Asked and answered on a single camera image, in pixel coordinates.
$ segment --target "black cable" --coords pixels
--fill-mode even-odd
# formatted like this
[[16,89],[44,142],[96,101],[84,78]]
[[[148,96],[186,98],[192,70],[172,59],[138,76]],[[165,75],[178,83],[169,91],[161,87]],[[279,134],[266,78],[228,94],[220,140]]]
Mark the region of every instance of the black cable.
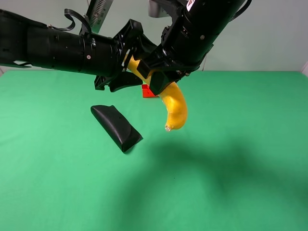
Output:
[[236,12],[236,14],[232,17],[232,19],[230,20],[233,21],[234,19],[236,19],[238,16],[240,16],[242,13],[244,13],[247,8],[250,6],[252,0],[247,0],[246,4],[238,11]]
[[72,16],[74,16],[75,18],[77,18],[86,28],[87,28],[87,31],[88,33],[91,35],[92,34],[92,29],[89,25],[89,23],[85,20],[84,17],[82,17],[80,14],[78,14],[77,12],[71,10],[71,9],[65,9],[64,10],[64,16],[69,19],[70,21],[72,21],[72,24],[66,28],[57,28],[57,27],[54,27],[54,26],[51,26],[51,28],[53,29],[56,29],[56,30],[61,30],[61,31],[70,31],[72,29],[75,28],[76,24],[75,24],[75,21],[73,19]]

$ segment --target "white wall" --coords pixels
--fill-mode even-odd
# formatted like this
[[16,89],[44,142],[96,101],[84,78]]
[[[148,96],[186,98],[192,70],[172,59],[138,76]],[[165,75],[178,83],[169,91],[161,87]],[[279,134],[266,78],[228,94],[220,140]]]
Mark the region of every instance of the white wall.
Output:
[[[83,14],[87,0],[5,0],[0,8],[64,27],[69,24],[64,8]],[[253,0],[216,40],[205,69],[300,71],[308,61],[307,9],[308,0]],[[147,0],[114,0],[100,34],[113,37],[130,18],[140,21],[156,44],[171,24],[170,18],[148,17]]]
[[4,71],[0,67],[0,77],[4,74]]

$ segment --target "yellow banana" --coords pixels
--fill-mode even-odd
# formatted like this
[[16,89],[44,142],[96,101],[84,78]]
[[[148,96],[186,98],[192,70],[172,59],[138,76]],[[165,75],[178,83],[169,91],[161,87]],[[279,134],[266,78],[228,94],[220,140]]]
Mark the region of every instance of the yellow banana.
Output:
[[[139,60],[136,61],[134,58],[131,58],[128,64],[128,69],[141,80],[143,80],[147,85],[150,85],[151,75],[145,79],[142,77],[139,71],[137,71],[139,62]],[[180,129],[183,127],[187,120],[188,112],[184,96],[178,85],[175,82],[171,83],[159,94],[159,97],[166,105],[168,111],[167,122],[165,126],[166,131]]]

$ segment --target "black robotic arm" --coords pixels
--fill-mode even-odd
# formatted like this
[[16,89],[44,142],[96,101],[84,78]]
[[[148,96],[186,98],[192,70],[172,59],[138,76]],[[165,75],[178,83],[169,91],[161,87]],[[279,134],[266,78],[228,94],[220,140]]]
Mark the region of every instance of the black robotic arm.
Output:
[[[97,76],[97,90],[104,90],[108,85],[114,92],[142,84],[137,76],[126,72],[133,56],[140,60],[137,70],[144,78],[153,73],[150,89],[159,94],[171,82],[177,82],[199,68],[221,31],[249,6],[251,0],[241,10],[245,0],[151,2],[172,17],[172,25],[165,27],[158,46],[143,34],[141,23],[134,20],[129,20],[113,38],[95,34],[96,28],[89,19],[93,12],[95,14],[95,1],[85,17],[65,9],[64,15],[72,21],[67,28],[56,28],[0,10],[0,65],[19,68],[32,65],[92,74]],[[73,17],[82,22],[79,35],[67,32],[75,27]]]

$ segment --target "black rubber object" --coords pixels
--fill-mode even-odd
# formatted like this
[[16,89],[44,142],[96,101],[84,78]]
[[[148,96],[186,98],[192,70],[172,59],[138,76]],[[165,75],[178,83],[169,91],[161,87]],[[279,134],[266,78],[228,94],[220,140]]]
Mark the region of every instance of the black rubber object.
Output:
[[242,13],[244,13],[248,9],[248,7],[250,6],[251,2],[252,2],[252,0],[247,0],[246,4],[238,12],[236,12],[236,14],[230,20],[230,22],[233,21],[234,19],[236,19]]
[[73,19],[72,16],[74,16],[75,18],[77,18],[87,29],[88,33],[91,35],[92,34],[92,29],[89,25],[89,23],[85,20],[84,17],[82,17],[80,14],[78,14],[76,11],[73,11],[71,9],[65,9],[64,10],[64,16],[70,20],[72,22],[72,24],[66,28],[57,28],[54,26],[51,26],[51,28],[56,29],[56,30],[61,30],[61,31],[71,31],[72,29],[75,28],[76,23]]
[[113,105],[92,106],[91,112],[122,152],[142,140],[140,133]]

